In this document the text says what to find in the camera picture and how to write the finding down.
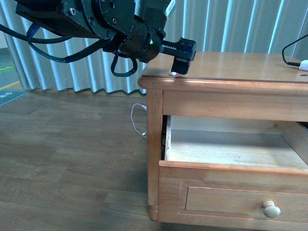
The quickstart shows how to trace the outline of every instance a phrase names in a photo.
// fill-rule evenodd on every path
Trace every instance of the green floor mat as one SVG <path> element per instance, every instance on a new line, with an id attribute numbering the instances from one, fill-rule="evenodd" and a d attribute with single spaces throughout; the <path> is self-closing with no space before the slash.
<path id="1" fill-rule="evenodd" d="M 0 73 L 6 72 L 6 71 L 11 71 L 14 70 L 15 66 L 13 64 L 8 65 L 8 66 L 1 66 L 0 67 Z"/>

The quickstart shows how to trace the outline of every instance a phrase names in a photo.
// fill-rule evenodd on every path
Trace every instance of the wooden dresser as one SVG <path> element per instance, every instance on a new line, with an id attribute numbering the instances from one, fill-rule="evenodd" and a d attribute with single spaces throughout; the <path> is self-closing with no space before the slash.
<path id="1" fill-rule="evenodd" d="M 176 77 L 172 62 L 160 54 L 139 79 L 150 218 L 308 231 L 308 72 L 275 54 L 198 52 Z"/>

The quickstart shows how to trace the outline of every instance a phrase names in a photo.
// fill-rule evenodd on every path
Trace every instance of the black cable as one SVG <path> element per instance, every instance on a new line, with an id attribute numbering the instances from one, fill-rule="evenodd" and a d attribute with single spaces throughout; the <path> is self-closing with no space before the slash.
<path id="1" fill-rule="evenodd" d="M 308 37 L 308 35 L 305 35 L 305 36 L 299 38 L 298 40 L 296 40 L 296 41 L 290 43 L 289 45 L 287 45 L 286 47 L 283 48 L 283 50 L 282 50 L 282 58 L 283 58 L 283 61 L 284 61 L 287 65 L 291 65 L 291 66 L 300 66 L 300 63 L 287 62 L 286 59 L 285 59 L 285 56 L 284 56 L 284 50 L 287 49 L 288 47 L 292 46 L 293 44 L 299 42 L 300 40 L 306 38 L 306 37 Z"/>
<path id="2" fill-rule="evenodd" d="M 87 48 L 83 49 L 80 52 L 77 52 L 75 54 L 69 55 L 65 58 L 59 58 L 59 57 L 55 57 L 52 56 L 50 54 L 45 53 L 44 51 L 42 51 L 41 49 L 39 49 L 38 47 L 36 47 L 33 43 L 32 43 L 32 38 L 33 36 L 37 33 L 37 31 L 40 29 L 40 26 L 38 26 L 37 24 L 32 24 L 29 28 L 29 30 L 27 31 L 27 40 L 29 45 L 39 54 L 43 55 L 44 57 L 53 60 L 55 62 L 58 63 L 72 63 L 78 60 L 81 60 L 87 56 L 89 56 L 90 54 L 93 54 L 94 52 L 98 51 L 99 49 L 103 49 L 105 46 L 107 46 L 110 42 L 109 39 L 101 39 L 95 43 L 93 43 L 92 45 L 88 46 Z"/>
<path id="3" fill-rule="evenodd" d="M 23 41 L 28 42 L 27 36 L 22 35 L 16 31 L 13 31 L 7 27 L 5 27 L 4 25 L 0 24 L 0 31 L 11 35 L 17 39 L 21 39 Z M 39 43 L 39 44 L 55 44 L 55 43 L 60 43 L 60 42 L 64 42 L 67 41 L 69 39 L 71 39 L 72 37 L 62 37 L 62 38 L 52 38 L 52 39 L 42 39 L 42 38 L 32 38 L 32 42 L 33 43 Z"/>
<path id="4" fill-rule="evenodd" d="M 112 72 L 112 74 L 115 77 L 129 77 L 129 76 L 135 74 L 136 71 L 138 70 L 137 60 L 133 59 L 133 58 L 130 58 L 131 61 L 133 62 L 133 68 L 130 71 L 128 71 L 126 73 L 117 73 L 117 72 L 115 72 L 115 68 L 116 68 L 115 66 L 117 64 L 118 59 L 119 59 L 119 55 L 118 55 L 118 53 L 116 53 L 115 57 L 114 57 L 114 60 L 112 61 L 112 64 L 111 64 L 111 72 Z"/>

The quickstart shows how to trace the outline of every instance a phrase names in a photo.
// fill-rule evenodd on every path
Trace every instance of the tabletop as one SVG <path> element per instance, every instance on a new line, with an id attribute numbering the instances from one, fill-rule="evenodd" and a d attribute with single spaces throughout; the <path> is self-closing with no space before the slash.
<path id="1" fill-rule="evenodd" d="M 172 64 L 172 56 L 159 54 L 144 70 L 139 85 L 144 89 L 308 96 L 308 72 L 288 66 L 281 54 L 197 52 L 188 74 L 175 77 L 169 75 Z"/>

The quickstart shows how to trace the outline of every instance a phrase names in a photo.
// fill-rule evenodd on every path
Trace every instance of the white cable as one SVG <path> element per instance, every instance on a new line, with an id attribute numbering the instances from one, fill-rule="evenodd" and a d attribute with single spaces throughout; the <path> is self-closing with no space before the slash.
<path id="1" fill-rule="evenodd" d="M 140 133 L 140 132 L 136 129 L 136 126 L 135 126 L 135 123 L 134 123 L 134 120 L 133 120 L 133 112 L 134 112 L 134 107 L 135 107 L 136 105 L 139 105 L 139 106 L 143 107 L 144 110 L 146 110 L 146 106 L 144 106 L 144 105 L 142 105 L 142 104 L 140 104 L 140 103 L 135 103 L 135 104 L 133 105 L 133 107 L 131 108 L 130 119 L 131 119 L 131 122 L 133 123 L 133 126 L 134 126 L 135 131 L 138 132 L 138 134 L 141 135 L 142 137 L 147 138 L 147 137 L 145 136 L 146 132 Z"/>

